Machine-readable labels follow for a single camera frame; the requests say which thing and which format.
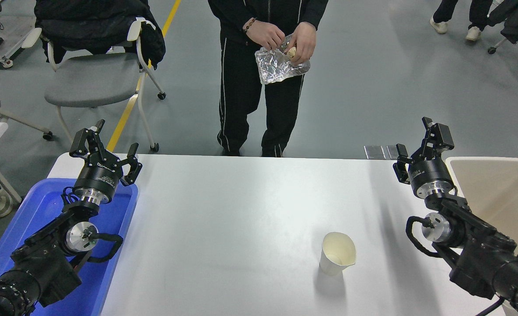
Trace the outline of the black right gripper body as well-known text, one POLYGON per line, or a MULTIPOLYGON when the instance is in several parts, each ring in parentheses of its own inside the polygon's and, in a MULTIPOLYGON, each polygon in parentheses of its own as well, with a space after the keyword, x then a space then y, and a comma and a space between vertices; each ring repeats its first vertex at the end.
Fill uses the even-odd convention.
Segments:
POLYGON ((414 194, 449 193, 454 189, 453 180, 441 158, 414 162, 407 172, 414 194))

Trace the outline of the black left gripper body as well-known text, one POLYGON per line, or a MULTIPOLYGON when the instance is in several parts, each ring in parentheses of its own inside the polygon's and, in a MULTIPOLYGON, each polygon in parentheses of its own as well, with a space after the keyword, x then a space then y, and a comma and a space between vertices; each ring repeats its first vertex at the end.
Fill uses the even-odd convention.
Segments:
POLYGON ((122 167, 118 158, 107 158, 101 162, 98 158, 84 159, 84 166, 75 182, 75 195, 82 196, 86 190, 96 190, 106 198, 112 198, 116 192, 122 167))

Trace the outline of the person's left hand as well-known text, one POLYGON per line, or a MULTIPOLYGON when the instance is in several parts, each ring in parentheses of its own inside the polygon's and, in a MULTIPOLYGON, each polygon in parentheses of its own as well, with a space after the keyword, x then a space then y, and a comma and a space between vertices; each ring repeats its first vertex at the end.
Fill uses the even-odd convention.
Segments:
POLYGON ((287 53, 295 47, 295 55, 291 62, 297 66, 310 60, 316 46, 317 29, 309 22, 300 22, 295 28, 285 52, 287 53))

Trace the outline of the person's right hand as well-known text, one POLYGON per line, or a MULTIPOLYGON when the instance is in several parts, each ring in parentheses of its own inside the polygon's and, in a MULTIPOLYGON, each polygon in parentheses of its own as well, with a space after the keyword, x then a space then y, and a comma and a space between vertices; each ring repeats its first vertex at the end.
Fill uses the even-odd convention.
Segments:
POLYGON ((285 40, 285 34, 274 24, 249 20, 245 26, 246 35, 251 41, 267 50, 279 48, 285 40))

